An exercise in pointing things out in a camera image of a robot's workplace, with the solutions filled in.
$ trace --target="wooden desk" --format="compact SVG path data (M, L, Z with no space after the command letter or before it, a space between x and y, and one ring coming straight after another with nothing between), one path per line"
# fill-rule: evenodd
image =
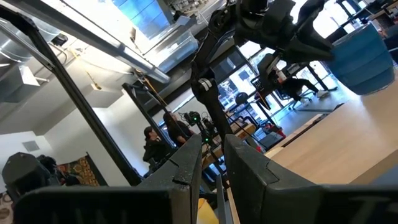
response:
M398 1L396 1L396 2L392 3L391 5L387 6L386 10L391 10L391 9L393 9L395 7L398 7ZM377 17L383 15L384 13L386 13L386 12L385 12L385 10L382 9L382 10L378 11L377 13L369 16L369 20L374 20Z
M256 127L253 124L248 124L244 127L244 130L247 131L249 134L254 134L256 132ZM248 134L243 130L240 130L238 133L235 134L237 137L241 139L246 139ZM221 146L218 146L216 149L213 150L214 154L217 158L223 156L223 151L221 150ZM214 158L208 153L202 160L202 169L207 168L210 164L214 163Z
M272 156L317 184L368 184L398 164L398 82L351 100Z
M283 150L284 145L287 144L289 141L291 141L296 135L301 134L304 132L310 125L313 124L314 121L316 121L318 118L320 118L322 114L317 114L313 118L311 118L309 121L307 121L303 126L299 127L297 130L295 130L292 134L288 135L285 139L281 140L280 143L269 149L264 155L268 158L272 158L274 155L276 155L278 152Z

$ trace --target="table leg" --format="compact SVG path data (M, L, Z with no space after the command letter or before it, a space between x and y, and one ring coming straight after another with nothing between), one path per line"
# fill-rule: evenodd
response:
M318 76L318 74L314 71L314 69L311 67L311 65L307 65L308 70L311 72L311 74L314 76L314 78L318 81L319 84L321 84L322 88L325 91L335 91L337 90L337 86L334 88L329 89L325 83L322 81L322 79Z
M262 113L264 113L264 115L267 117L268 121L271 122L271 124L276 125L275 122L272 120L272 118L269 116L269 114L265 111L265 109L262 107L260 101L257 101L256 104L258 105L258 107L260 108L260 110L262 111Z
M275 96L275 94L272 92L271 96L273 97L273 99L276 101L276 103L280 106L280 108L282 109L284 106L283 104L279 101L278 97Z

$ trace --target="rug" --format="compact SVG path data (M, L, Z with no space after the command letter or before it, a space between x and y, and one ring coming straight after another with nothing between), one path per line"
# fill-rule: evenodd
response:
M7 192L0 193L0 224L13 223L12 200Z
M62 172L69 172L77 176L80 183L83 185L107 186L104 177L95 166L90 155L67 164L58 165L58 168Z

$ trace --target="window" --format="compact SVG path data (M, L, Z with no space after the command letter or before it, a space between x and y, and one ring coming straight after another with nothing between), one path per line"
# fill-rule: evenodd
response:
M251 102L247 106L247 110L241 105L236 107L234 110L237 111L236 116L252 116L255 120L266 120L267 117L262 113L260 107L254 103L254 92L255 87L251 84L251 80L256 77L256 74L247 65L243 65L239 70L234 72L225 81L218 85L220 92L219 101L227 109L231 110L236 107L235 98L238 93L247 93L249 96L248 102ZM271 96L267 96L267 101L271 105L271 113L275 113L280 110L280 106L276 100Z
M234 51L221 62L212 65L211 69L216 74L216 81L224 80L234 69L239 68L245 63L244 58Z
M242 47L239 48L241 53L246 57L252 57L255 53L261 50L261 47L259 44L256 44L254 42L248 41L246 42Z

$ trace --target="metal frame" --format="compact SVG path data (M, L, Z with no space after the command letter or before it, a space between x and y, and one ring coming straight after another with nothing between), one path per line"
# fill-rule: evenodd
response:
M107 40L102 39L92 31L79 25L79 23L69 19L67 16L58 12L41 0L5 0L9 4L22 9L23 11L37 17L38 19L54 26L100 51L124 62L125 64L137 68L148 76L159 82L167 83L170 78L160 71L155 65L135 53L124 43L109 36Z
M226 221L227 213L225 208L224 190L223 190L221 175L218 175L216 178L216 186L217 186L218 221L219 224L227 224Z
M308 71L310 71L310 73L312 74L312 76L314 76L314 78L317 80L317 82L322 86L322 88L325 90L325 91L335 91L335 90L337 90L337 86L336 87L333 87L333 88L328 88L327 86L326 86L326 84L323 82L323 80L318 76L318 74L314 71L314 69L311 67L311 65L310 64L308 64L307 66L306 66L306 68L308 69Z
M131 85L128 83L124 83L122 85L123 89L127 92L127 94L130 96L131 100L134 102L134 104L138 107L139 111L144 115L145 119L148 121L149 125L154 129L156 134L160 136L161 140L166 143L166 146L171 149L170 143L167 141L166 136L164 135L163 131L160 129L160 127L156 124L156 122L152 119L152 117L148 114L148 112L144 108L144 104L140 102L140 100L137 98L137 96L134 93L134 90L139 90L143 93L150 94L155 100L157 100L160 103L160 106L162 109L167 112L166 107L161 103L161 101L158 99L156 95L152 95L148 90L145 90L141 88L140 86L135 86Z
M68 93L72 102L79 109L81 115L84 117L90 128L93 130L101 144L111 156L117 167L122 172L123 176L131 185L138 185L141 183L141 177L135 169L128 162L124 154L121 152L118 145L115 143L111 135L106 130L101 120L97 117L90 104L87 102L75 82L72 80L68 72L65 70L57 56L54 54L50 46L43 39L39 30L36 28L33 21L19 13L9 10L8 8L0 5L0 16L9 21L18 28L21 32L29 37L37 50L46 58L45 61L51 64L44 64L59 80L62 87ZM31 46L26 45L19 41L15 36L10 36L11 40L20 43L26 49L31 49Z

